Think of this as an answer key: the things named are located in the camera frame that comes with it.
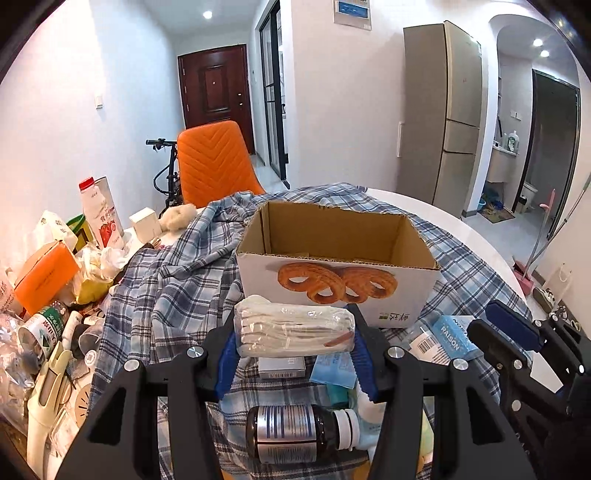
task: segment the wooden door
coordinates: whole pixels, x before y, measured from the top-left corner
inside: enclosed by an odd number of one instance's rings
[[[183,55],[178,69],[186,128],[234,120],[254,154],[246,45]]]

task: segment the refrigerator door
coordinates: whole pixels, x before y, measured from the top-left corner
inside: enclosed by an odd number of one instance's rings
[[[443,149],[448,153],[476,153],[479,129],[470,125],[446,121]]]
[[[443,152],[433,205],[460,218],[466,203],[475,158],[474,154]]]
[[[444,23],[447,44],[447,118],[480,125],[482,53],[480,44],[451,22]]]

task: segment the toilet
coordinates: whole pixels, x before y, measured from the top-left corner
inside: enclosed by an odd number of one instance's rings
[[[524,212],[531,207],[531,202],[534,201],[535,194],[538,193],[538,189],[535,188],[533,185],[530,185],[526,181],[523,182],[523,188],[521,189],[521,196],[525,197],[527,201],[524,205]]]

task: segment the ceiling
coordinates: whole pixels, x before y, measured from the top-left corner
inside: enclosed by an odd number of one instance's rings
[[[144,0],[155,19],[173,36],[200,30],[248,30],[261,0]],[[203,12],[211,10],[211,20]]]
[[[536,38],[543,40],[542,47],[534,47]],[[497,49],[505,55],[519,59],[534,60],[536,63],[555,66],[564,71],[574,69],[576,64],[566,42],[551,26],[528,17],[515,17],[510,25],[499,32]],[[542,50],[550,56],[540,57]]]

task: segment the orange chair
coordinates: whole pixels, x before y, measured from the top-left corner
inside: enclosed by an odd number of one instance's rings
[[[236,122],[189,128],[178,136],[177,149],[185,203],[199,208],[236,192],[265,193]]]

